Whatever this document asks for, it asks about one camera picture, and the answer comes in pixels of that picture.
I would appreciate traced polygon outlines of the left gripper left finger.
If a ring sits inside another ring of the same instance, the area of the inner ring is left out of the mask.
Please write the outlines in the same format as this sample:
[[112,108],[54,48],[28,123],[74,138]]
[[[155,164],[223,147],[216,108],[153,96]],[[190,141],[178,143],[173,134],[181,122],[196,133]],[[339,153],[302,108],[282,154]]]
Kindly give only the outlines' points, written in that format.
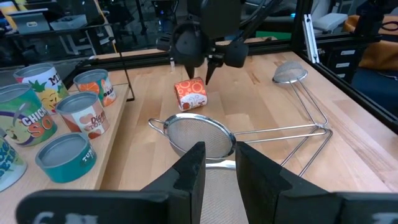
[[23,198],[17,224],[199,224],[205,143],[196,143],[141,190],[41,190]]

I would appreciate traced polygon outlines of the red and white can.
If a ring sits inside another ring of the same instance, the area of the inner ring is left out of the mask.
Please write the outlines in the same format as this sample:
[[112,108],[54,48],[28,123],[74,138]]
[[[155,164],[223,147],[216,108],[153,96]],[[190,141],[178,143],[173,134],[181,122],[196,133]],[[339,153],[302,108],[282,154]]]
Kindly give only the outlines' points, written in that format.
[[208,102],[205,84],[200,77],[176,83],[174,91],[180,111],[202,107]]

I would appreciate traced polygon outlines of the orange fruit can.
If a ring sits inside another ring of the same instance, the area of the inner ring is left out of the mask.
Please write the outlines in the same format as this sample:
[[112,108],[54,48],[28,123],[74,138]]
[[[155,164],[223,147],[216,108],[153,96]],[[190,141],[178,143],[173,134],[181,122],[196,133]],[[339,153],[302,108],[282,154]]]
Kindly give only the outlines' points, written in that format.
[[94,69],[83,72],[73,79],[79,91],[92,91],[98,95],[100,103],[107,107],[117,98],[116,92],[108,77],[108,71]]

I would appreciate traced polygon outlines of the short teal tuna can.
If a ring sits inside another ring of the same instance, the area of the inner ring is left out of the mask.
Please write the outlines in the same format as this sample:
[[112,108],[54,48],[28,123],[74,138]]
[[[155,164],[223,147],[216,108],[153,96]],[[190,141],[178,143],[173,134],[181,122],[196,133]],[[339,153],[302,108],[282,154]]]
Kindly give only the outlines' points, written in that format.
[[95,162],[96,152],[82,133],[68,133],[54,138],[35,157],[35,163],[55,183],[79,179],[93,168]]

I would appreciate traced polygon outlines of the diced tomatoes can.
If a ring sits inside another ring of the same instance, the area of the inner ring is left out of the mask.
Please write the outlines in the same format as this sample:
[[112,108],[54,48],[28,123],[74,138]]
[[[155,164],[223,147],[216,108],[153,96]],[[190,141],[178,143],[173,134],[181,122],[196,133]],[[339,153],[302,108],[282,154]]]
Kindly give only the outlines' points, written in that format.
[[55,111],[71,132],[81,132],[89,139],[101,136],[110,127],[98,95],[91,91],[67,96],[56,104]]

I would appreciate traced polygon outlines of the mixed fruit pineapple can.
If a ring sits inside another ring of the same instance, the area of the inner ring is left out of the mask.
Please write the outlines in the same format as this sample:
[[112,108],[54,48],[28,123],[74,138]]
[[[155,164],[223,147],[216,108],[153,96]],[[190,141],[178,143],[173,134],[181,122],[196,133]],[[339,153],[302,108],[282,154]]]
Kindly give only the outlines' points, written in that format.
[[69,95],[66,86],[50,63],[38,63],[14,73],[19,83],[28,83],[49,114],[56,114],[55,107]]

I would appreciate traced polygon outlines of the mixed vegetables can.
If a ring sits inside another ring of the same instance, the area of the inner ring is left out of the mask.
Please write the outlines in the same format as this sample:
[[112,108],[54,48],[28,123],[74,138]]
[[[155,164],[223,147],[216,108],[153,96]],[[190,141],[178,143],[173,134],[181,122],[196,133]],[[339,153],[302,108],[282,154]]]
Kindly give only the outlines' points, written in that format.
[[27,170],[27,163],[16,150],[0,136],[0,192],[15,184]]

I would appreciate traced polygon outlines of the chicken soup can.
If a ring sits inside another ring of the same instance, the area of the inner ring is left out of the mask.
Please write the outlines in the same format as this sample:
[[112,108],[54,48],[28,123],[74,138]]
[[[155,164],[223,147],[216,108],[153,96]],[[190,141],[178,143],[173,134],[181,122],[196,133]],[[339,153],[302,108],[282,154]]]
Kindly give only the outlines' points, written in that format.
[[29,84],[0,87],[0,129],[21,147],[51,138],[57,125]]

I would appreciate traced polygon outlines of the wooden shelf with black legs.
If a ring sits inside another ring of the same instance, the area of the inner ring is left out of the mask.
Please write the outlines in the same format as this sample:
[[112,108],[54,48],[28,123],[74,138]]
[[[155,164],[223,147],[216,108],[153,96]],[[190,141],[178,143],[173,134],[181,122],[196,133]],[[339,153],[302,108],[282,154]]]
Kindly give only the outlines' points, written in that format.
[[98,64],[100,68],[109,70],[111,82],[117,93],[117,99],[112,105],[104,109],[109,119],[110,127],[102,136],[90,141],[97,155],[94,167],[77,180],[65,184],[57,184],[52,182],[44,171],[35,163],[36,154],[45,145],[44,142],[31,147],[20,147],[12,142],[11,146],[19,153],[23,160],[27,162],[27,170],[15,184],[0,192],[0,224],[16,224],[15,209],[18,203],[25,196],[33,192],[48,189],[99,189],[120,124],[127,96],[131,89],[128,81],[123,82],[121,80],[121,75],[126,74],[124,59],[120,56],[116,56],[111,62],[105,62],[104,58],[100,57]]

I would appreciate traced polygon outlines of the medium metal mesh strainer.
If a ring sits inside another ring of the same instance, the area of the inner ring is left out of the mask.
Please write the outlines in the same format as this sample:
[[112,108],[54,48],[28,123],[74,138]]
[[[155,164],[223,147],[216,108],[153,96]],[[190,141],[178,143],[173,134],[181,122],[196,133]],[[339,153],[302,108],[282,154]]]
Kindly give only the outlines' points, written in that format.
[[195,113],[174,114],[165,121],[151,118],[148,120],[148,125],[165,136],[177,152],[185,153],[197,142],[204,142],[206,158],[212,161],[222,160],[232,155],[235,152],[237,136],[310,127],[308,124],[233,133],[220,122]]

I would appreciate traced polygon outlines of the small metal mesh strainer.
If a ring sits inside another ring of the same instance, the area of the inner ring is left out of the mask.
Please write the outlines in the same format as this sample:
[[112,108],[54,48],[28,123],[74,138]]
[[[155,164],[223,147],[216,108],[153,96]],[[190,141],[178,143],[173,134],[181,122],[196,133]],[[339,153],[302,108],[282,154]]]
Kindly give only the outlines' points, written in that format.
[[[307,77],[307,75],[308,75],[308,70],[304,69],[303,66],[298,61],[286,61],[276,68],[272,81],[277,84],[289,84],[292,87],[297,98],[301,102],[304,110],[308,114],[312,123],[319,127],[326,126],[328,124],[328,118],[326,117],[324,112],[320,109],[317,102],[314,100],[312,95],[309,93],[307,87],[302,82],[302,80],[305,77]],[[299,83],[300,86],[303,88],[305,93],[310,98],[310,101],[313,103],[317,111],[323,117],[324,122],[318,123],[315,121],[314,117],[312,116],[311,112],[309,111],[308,107],[303,101],[302,97],[299,95],[298,90],[295,87],[295,83]]]

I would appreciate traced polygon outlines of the black labelled cabinet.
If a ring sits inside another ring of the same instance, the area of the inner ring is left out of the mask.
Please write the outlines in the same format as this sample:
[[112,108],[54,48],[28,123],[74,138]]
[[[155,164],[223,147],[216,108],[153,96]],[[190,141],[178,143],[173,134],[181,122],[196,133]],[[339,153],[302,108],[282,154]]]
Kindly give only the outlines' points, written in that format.
[[355,72],[356,50],[352,47],[330,47],[325,50],[325,66],[348,83]]

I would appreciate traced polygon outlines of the white plastic box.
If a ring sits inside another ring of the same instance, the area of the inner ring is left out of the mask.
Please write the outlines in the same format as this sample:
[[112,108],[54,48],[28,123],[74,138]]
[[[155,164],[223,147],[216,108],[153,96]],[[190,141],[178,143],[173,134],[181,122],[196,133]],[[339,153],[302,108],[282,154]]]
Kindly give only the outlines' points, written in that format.
[[329,13],[313,21],[313,28],[324,32],[333,31],[340,24],[347,20],[346,14]]

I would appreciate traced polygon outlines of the tan leather bag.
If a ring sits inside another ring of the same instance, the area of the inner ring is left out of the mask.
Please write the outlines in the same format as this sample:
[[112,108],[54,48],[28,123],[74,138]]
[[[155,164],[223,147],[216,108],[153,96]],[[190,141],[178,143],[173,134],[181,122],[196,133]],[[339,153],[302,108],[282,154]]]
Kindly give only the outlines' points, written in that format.
[[398,71],[398,16],[384,16],[383,26],[379,29],[382,40],[367,47],[359,67]]

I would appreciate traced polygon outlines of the silver metal bracket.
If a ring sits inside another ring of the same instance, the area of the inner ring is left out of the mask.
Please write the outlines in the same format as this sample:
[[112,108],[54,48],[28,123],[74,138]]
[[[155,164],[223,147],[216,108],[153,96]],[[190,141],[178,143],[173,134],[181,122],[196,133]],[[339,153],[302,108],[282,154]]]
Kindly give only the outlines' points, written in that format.
[[310,14],[303,15],[302,24],[305,37],[305,45],[307,48],[307,57],[314,64],[320,63],[317,42],[313,29],[312,17]]

